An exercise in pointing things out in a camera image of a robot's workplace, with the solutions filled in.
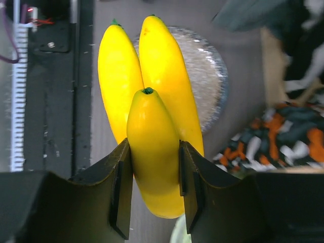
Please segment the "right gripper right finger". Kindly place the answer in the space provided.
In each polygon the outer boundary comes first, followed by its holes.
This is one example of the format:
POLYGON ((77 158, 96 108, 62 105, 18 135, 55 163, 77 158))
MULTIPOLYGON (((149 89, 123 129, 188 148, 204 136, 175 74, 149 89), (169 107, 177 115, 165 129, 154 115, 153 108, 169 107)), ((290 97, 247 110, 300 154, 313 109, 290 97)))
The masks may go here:
POLYGON ((185 141, 179 156, 193 242, 323 242, 323 174, 257 172, 239 179, 185 141))

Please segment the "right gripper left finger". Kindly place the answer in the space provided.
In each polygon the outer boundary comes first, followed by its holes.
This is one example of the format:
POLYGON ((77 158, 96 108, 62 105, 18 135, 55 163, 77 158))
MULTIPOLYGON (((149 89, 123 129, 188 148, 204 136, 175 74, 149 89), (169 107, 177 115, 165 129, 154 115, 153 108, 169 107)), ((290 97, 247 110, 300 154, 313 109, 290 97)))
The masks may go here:
POLYGON ((124 242, 132 187, 127 140, 70 179, 1 173, 1 242, 124 242))

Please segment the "yellow fake banana bunch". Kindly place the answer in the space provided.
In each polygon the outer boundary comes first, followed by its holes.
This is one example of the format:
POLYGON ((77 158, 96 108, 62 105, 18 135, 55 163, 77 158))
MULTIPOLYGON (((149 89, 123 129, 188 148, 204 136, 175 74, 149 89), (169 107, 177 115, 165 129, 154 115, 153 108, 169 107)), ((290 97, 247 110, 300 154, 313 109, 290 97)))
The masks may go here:
POLYGON ((150 212, 173 219, 184 213, 179 147, 204 153, 197 108, 184 58, 157 16, 146 17, 135 48, 113 20, 99 46, 98 79, 112 133, 127 139, 136 183, 150 212))

